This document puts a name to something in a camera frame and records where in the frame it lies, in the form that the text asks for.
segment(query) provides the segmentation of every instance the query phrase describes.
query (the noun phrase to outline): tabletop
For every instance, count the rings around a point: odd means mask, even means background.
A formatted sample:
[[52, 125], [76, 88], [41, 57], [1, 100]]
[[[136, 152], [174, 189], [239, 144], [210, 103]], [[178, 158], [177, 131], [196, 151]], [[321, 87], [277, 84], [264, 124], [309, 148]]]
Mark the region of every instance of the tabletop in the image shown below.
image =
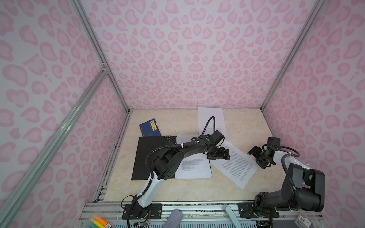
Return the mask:
[[[271, 137], [270, 129], [260, 109], [224, 109], [226, 140], [247, 153], [253, 146], [261, 147]], [[198, 135], [198, 110], [133, 111], [104, 202], [121, 202], [127, 195], [141, 192], [146, 180], [131, 181], [138, 139], [142, 136], [139, 125], [155, 119], [162, 135]], [[253, 200], [259, 192], [281, 189], [285, 173], [279, 166], [257, 169], [241, 190], [214, 165], [212, 177], [207, 179], [165, 180], [153, 201], [232, 201]]]

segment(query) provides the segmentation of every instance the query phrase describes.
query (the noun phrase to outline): black mounting plate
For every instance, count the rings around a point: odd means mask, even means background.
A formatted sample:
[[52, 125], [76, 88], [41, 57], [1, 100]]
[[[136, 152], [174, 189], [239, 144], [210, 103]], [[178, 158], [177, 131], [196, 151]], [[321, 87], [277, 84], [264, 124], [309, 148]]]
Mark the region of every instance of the black mounting plate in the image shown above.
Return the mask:
[[[127, 216], [128, 216], [128, 211], [129, 211], [129, 207], [131, 205], [130, 204], [126, 204], [124, 206], [124, 211], [123, 211], [123, 216], [122, 216], [122, 219], [127, 219]], [[151, 216], [150, 216], [150, 219], [161, 219], [161, 214], [162, 214], [162, 204], [151, 204], [149, 205], [148, 207], [146, 207], [146, 210], [150, 210], [151, 211]], [[137, 215], [134, 215], [133, 214], [133, 211], [129, 217], [129, 219], [138, 219], [140, 220]]]
[[[252, 204], [253, 203], [237, 203], [241, 219], [257, 219], [256, 215], [253, 214]], [[279, 213], [275, 212], [273, 218], [279, 218]]]

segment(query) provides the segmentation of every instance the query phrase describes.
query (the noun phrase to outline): yellow highlighter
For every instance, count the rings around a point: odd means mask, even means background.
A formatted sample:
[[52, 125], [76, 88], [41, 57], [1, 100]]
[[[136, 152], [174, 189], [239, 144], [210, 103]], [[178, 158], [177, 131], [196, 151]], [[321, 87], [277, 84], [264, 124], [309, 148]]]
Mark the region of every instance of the yellow highlighter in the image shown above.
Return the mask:
[[91, 221], [92, 221], [93, 224], [95, 224], [99, 228], [104, 228], [105, 227], [100, 222], [98, 222], [96, 219], [91, 218]]
[[104, 221], [104, 220], [102, 220], [101, 218], [99, 218], [98, 216], [94, 216], [94, 219], [96, 220], [96, 221], [98, 221], [98, 222], [100, 222], [100, 224], [101, 225], [103, 225], [103, 226], [106, 226], [108, 223], [106, 222], [106, 221]]

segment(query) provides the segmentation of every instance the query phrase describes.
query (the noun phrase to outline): light blue handle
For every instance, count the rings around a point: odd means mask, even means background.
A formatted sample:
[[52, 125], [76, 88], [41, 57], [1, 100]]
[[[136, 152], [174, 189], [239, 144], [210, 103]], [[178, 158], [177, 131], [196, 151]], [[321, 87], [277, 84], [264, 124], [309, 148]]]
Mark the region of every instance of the light blue handle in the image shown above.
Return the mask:
[[228, 216], [230, 217], [230, 219], [232, 220], [234, 226], [236, 228], [242, 228], [241, 223], [239, 223], [236, 215], [233, 213], [233, 210], [230, 206], [226, 206], [226, 212], [227, 212]]

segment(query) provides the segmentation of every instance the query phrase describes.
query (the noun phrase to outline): black clipboard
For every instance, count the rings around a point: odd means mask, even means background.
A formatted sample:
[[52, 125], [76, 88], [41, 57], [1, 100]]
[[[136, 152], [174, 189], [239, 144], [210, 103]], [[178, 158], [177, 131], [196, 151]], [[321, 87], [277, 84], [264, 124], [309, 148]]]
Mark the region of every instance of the black clipboard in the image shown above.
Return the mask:
[[176, 143], [176, 136], [139, 137], [136, 157], [134, 159], [132, 181], [148, 179], [150, 172], [145, 165], [146, 156], [153, 149], [165, 145], [168, 141]]

